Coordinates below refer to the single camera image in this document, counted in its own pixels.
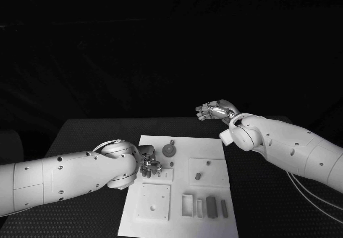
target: textured table surface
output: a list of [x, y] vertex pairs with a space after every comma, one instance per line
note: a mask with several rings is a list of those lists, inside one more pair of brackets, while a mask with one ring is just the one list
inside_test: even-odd
[[[282, 116], [268, 119], [289, 122]], [[109, 140], [138, 145], [141, 135], [219, 138], [226, 125], [216, 119], [188, 118], [70, 119], [64, 123], [46, 157], [92, 150]], [[299, 195], [284, 170], [262, 156], [223, 146], [230, 180], [239, 237], [343, 237], [343, 225], [311, 206]], [[343, 195], [317, 182], [299, 178], [305, 187], [343, 207]], [[109, 189], [33, 207], [11, 215], [0, 238], [113, 238], [118, 234], [126, 189]], [[317, 205], [338, 219], [343, 212]]]

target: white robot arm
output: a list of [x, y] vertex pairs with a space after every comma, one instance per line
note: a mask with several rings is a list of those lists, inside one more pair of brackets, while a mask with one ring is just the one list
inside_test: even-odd
[[124, 140], [102, 143], [92, 151], [0, 166], [0, 216], [99, 190], [124, 189], [137, 171], [150, 177], [161, 172], [151, 145], [135, 147]]
[[256, 151], [266, 161], [343, 193], [343, 148], [307, 129], [240, 113], [226, 100], [196, 107], [200, 120], [222, 119], [229, 126], [219, 137], [245, 151]]

